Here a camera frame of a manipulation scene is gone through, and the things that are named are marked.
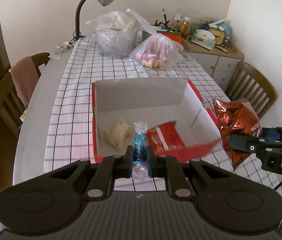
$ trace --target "orange foil bag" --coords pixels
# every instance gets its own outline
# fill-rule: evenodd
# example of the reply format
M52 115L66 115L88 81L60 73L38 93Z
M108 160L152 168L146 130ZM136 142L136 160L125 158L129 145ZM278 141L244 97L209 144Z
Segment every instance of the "orange foil bag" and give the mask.
M175 126L176 121L160 124L148 130L146 137L154 151L169 151L185 147Z
M262 133L259 118L245 98L229 103L214 98L212 102L218 119L223 148L235 170L251 154L232 149L228 140L233 134L259 137Z

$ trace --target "pink cloth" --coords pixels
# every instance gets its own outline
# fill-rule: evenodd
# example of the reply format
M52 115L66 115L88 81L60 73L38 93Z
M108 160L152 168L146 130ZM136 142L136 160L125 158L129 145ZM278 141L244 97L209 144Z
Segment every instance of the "pink cloth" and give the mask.
M38 83L39 76L31 57L19 60L9 70L17 90L17 95L25 105L28 106L33 91Z

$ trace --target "silver screw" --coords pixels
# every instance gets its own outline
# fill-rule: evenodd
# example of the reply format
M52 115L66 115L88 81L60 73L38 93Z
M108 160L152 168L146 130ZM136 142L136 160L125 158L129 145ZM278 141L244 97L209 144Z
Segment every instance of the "silver screw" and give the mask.
M88 191L89 197L101 197L103 195L103 191L100 189L91 189Z
M188 197L191 195L191 191L186 188L177 189L175 193L178 197Z

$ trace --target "wooden cabinet top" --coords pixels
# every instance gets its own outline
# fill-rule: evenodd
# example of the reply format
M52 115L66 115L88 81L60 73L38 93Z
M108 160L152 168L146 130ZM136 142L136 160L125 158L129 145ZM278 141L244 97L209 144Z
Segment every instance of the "wooden cabinet top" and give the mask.
M232 45L230 49L230 53L226 53L217 48L208 50L204 47L201 47L197 44L192 43L191 41L183 40L182 45L187 52L203 53L203 54L210 54L210 55L216 55L216 56L221 56L221 57L237 58L240 60L244 59L244 54L234 45Z

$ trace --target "open cardboard box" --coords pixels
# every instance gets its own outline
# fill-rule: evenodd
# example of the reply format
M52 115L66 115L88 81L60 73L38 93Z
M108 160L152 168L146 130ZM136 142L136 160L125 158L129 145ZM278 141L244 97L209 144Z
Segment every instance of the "open cardboard box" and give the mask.
M220 141L217 120L190 80L170 77L101 80L92 84L93 152L96 162L106 156L124 155L134 146L134 135L123 141L122 151L110 145L102 131L119 117L128 125L142 121L148 128L177 121L176 130L186 145L156 154L176 157L180 162L205 156Z

